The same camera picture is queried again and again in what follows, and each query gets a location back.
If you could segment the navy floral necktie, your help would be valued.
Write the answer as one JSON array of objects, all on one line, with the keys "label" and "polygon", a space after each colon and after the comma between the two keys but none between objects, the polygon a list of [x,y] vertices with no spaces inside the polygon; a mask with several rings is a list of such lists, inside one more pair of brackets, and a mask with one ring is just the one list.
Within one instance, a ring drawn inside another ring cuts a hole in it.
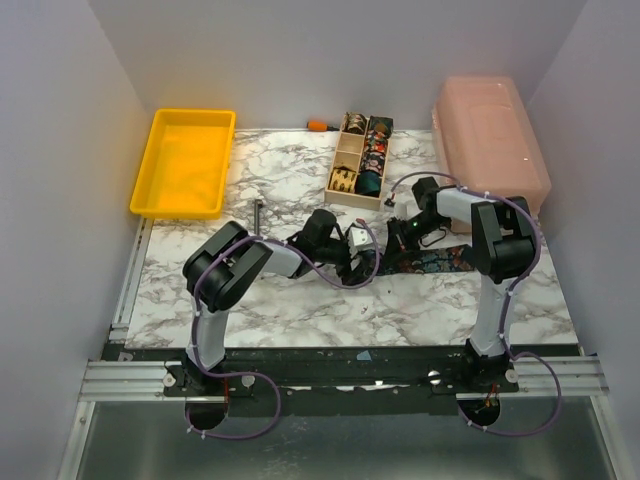
[{"label": "navy floral necktie", "polygon": [[391,259],[380,260],[377,276],[395,274],[434,274],[474,271],[470,245],[401,252]]}]

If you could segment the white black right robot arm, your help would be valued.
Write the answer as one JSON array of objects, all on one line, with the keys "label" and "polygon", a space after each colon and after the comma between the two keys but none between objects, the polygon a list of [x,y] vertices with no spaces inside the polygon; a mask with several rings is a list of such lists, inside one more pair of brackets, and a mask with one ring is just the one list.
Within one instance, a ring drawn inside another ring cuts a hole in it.
[{"label": "white black right robot arm", "polygon": [[519,284],[541,256],[541,233],[521,196],[503,198],[459,184],[440,186],[435,172],[419,172],[412,192],[419,213],[387,222],[381,264],[407,266],[418,259],[420,240],[454,221],[471,227],[471,264],[481,275],[475,325],[467,339],[460,379],[480,392],[496,380],[512,358],[509,329]]}]

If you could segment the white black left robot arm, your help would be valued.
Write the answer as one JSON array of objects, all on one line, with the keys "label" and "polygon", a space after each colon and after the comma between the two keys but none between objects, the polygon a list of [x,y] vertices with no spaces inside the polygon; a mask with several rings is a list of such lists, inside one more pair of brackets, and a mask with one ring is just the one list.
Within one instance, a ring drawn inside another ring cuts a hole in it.
[{"label": "white black left robot arm", "polygon": [[261,274],[299,279],[314,271],[336,288],[356,290],[370,284],[381,266],[379,242],[362,219],[343,231],[333,213],[316,209],[284,241],[252,234],[235,221],[226,223],[182,270],[193,309],[188,384],[201,395],[220,387],[226,375],[218,365],[225,358],[231,309]]}]

